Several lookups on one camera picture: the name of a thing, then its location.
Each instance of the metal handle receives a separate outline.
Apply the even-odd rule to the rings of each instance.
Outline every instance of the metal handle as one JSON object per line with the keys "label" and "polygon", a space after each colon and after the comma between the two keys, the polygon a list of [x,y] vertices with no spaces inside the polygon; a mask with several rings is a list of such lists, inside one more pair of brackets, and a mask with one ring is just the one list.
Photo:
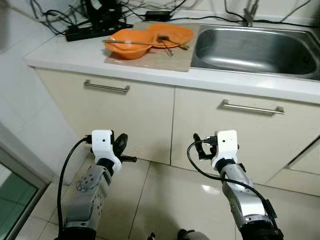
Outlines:
{"label": "metal handle", "polygon": [[264,108],[258,108],[258,107],[229,104],[229,100],[227,99],[223,100],[222,103],[223,103],[223,107],[225,108],[243,109],[243,110],[249,110],[249,111],[254,111],[259,113],[281,114],[281,115],[285,114],[284,108],[281,106],[278,106],[275,110],[270,110],[270,109],[264,109]]}
{"label": "metal handle", "polygon": [[83,86],[85,86],[87,88],[92,88],[92,89],[111,90],[111,91],[116,91],[119,93],[127,93],[130,90],[129,85],[125,86],[125,88],[119,88],[119,87],[114,87],[114,86],[104,86],[104,85],[92,84],[90,82],[90,80],[86,80],[83,83]]}

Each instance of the tile floor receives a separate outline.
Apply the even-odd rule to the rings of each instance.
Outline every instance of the tile floor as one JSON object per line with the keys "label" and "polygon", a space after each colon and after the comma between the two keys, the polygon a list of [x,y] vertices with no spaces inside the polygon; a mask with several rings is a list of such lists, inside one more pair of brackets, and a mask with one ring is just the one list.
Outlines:
{"label": "tile floor", "polygon": [[9,170],[8,172],[9,175],[0,185],[0,240],[6,238],[37,192],[37,189],[24,179]]}
{"label": "tile floor", "polygon": [[[92,164],[83,164],[76,180]],[[62,205],[75,192],[64,187]],[[256,188],[268,197],[286,240],[320,239],[320,198],[266,186]],[[54,181],[20,231],[17,240],[53,240],[57,236],[57,181]],[[212,240],[241,240],[221,184],[197,172],[138,160],[125,163],[112,179],[104,203],[97,240],[173,240],[179,229],[195,229]]]}

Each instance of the stainless steel sink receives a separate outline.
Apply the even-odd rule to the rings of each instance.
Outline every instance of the stainless steel sink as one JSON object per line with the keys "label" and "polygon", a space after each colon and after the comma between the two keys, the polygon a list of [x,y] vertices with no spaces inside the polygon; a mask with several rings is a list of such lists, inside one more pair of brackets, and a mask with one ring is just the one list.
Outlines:
{"label": "stainless steel sink", "polygon": [[320,42],[309,31],[203,25],[191,66],[320,81]]}

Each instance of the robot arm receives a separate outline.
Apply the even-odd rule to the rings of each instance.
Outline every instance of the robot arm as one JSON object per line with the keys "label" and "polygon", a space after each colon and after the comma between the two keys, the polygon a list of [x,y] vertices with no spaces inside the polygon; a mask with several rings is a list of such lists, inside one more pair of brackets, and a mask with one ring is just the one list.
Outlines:
{"label": "robot arm", "polygon": [[121,134],[115,141],[111,130],[94,130],[91,138],[95,164],[76,185],[77,192],[68,205],[62,238],[59,240],[96,239],[112,176],[120,171],[122,162],[137,161],[136,157],[121,156],[127,144],[126,134]]}
{"label": "robot arm", "polygon": [[[235,130],[220,131],[205,140],[211,145],[211,154],[206,155],[202,143],[195,144],[200,160],[211,159],[211,166],[222,179],[234,180],[253,188],[242,164],[238,163],[238,140]],[[244,240],[282,240],[283,234],[275,224],[276,214],[268,200],[262,201],[248,187],[223,181],[222,191],[230,203],[235,223]]]}

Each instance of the cabinet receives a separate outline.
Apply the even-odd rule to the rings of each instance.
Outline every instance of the cabinet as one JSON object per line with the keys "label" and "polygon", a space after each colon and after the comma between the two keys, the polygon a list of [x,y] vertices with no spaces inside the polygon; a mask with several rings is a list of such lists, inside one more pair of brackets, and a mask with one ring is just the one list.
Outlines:
{"label": "cabinet", "polygon": [[284,168],[266,183],[270,187],[320,196],[320,175]]}
{"label": "cabinet", "polygon": [[320,138],[299,155],[294,162],[290,164],[290,168],[320,175]]}
{"label": "cabinet", "polygon": [[[94,129],[112,129],[116,137],[126,133],[123,154],[170,163],[173,87],[48,69],[37,72],[79,137]],[[86,80],[111,89],[85,87]]]}
{"label": "cabinet", "polygon": [[[239,106],[283,109],[284,114],[224,107],[224,100]],[[215,131],[234,129],[239,162],[256,183],[265,184],[319,136],[319,119],[320,106],[316,104],[177,87],[171,164],[193,169],[186,149],[194,141],[194,133],[204,139]],[[212,173],[209,161],[200,162],[195,150],[191,156]]]}

